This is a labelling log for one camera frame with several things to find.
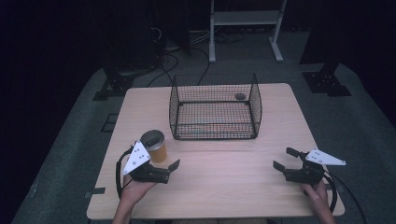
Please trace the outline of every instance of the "dark background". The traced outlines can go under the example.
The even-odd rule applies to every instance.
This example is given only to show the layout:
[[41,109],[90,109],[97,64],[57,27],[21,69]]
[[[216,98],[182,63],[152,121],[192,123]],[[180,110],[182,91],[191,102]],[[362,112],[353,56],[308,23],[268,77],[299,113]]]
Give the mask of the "dark background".
[[[162,0],[158,5],[156,1],[131,2],[159,6],[156,13],[148,16],[147,23],[162,26],[169,38],[185,34],[186,26],[208,28],[209,0],[199,4],[193,0]],[[218,2],[219,7],[228,3]],[[278,6],[278,1],[268,1],[266,5],[262,2],[244,1],[235,5],[235,9]],[[122,42],[125,24],[117,23],[108,0],[2,0],[0,4],[3,104],[0,222],[9,223],[79,93],[91,75],[102,67],[103,52],[113,48],[135,49],[129,55],[131,63],[144,64],[152,63],[152,49]],[[284,31],[313,29],[302,63],[323,63],[330,53],[335,53],[341,63],[359,75],[366,90],[395,124],[394,4],[385,0],[289,0],[286,12]],[[177,21],[179,17],[172,15],[188,19],[175,27],[169,21]],[[134,38],[142,40],[150,36],[136,34]],[[175,41],[179,45],[187,44],[186,38]],[[148,59],[139,62],[136,57],[142,54]]]

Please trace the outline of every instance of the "white metal stand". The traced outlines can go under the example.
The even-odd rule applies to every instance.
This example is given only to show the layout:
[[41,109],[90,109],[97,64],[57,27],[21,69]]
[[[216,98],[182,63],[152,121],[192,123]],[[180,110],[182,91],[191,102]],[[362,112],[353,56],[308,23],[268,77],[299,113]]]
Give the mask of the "white metal stand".
[[216,61],[215,53],[215,26],[218,25],[262,25],[274,24],[276,26],[274,36],[269,37],[271,48],[278,63],[283,62],[283,57],[277,46],[280,25],[282,24],[287,0],[282,1],[280,10],[268,11],[218,11],[215,12],[215,0],[212,0],[210,7],[210,41],[209,41],[209,61]]

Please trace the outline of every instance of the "person's right hand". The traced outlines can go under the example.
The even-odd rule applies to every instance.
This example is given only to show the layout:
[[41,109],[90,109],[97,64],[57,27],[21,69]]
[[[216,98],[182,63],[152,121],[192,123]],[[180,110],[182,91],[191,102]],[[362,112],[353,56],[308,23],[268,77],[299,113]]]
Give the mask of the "person's right hand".
[[308,184],[301,184],[300,190],[306,192],[315,215],[322,224],[333,224],[335,219],[329,208],[327,190],[324,182],[321,180],[313,189]]

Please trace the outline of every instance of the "white bracket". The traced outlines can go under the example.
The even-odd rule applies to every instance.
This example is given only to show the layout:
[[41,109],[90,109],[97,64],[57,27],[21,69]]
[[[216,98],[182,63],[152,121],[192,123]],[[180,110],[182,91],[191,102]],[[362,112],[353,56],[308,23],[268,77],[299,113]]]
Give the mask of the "white bracket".
[[145,163],[146,161],[150,160],[150,156],[146,148],[140,141],[137,141],[134,144],[134,149],[131,152],[131,156],[129,157],[128,161],[125,164],[125,167],[122,171],[124,175],[128,175],[134,169]]
[[321,165],[347,165],[346,161],[338,160],[337,158],[320,151],[315,148],[306,156],[308,161],[312,161]]

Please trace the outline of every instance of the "wire basket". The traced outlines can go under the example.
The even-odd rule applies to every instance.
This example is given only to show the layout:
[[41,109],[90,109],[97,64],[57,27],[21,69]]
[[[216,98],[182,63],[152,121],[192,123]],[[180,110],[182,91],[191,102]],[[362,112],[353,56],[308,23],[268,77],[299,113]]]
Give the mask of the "wire basket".
[[173,79],[169,123],[176,140],[254,139],[261,121],[255,74]]

